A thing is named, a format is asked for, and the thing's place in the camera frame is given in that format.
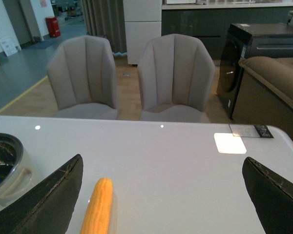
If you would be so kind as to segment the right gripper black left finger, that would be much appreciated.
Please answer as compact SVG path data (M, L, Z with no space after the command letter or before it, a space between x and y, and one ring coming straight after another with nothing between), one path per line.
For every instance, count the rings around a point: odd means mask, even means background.
M83 167L81 155L75 155L0 211L0 234L66 233L81 189Z

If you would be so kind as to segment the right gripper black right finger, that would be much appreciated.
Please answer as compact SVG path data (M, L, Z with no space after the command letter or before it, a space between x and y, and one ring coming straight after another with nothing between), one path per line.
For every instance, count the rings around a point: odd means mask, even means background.
M293 234L293 183L251 157L242 175L265 233Z

